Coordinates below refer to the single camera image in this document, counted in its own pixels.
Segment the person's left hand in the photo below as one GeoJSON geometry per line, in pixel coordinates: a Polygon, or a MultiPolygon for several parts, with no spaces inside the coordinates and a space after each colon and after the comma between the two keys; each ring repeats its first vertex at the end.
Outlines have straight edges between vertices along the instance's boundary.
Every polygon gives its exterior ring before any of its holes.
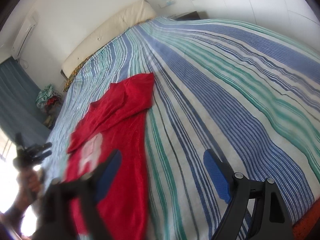
{"type": "Polygon", "coordinates": [[[19,184],[18,204],[28,207],[33,204],[43,190],[39,174],[33,168],[24,168],[17,177],[19,184]]]}

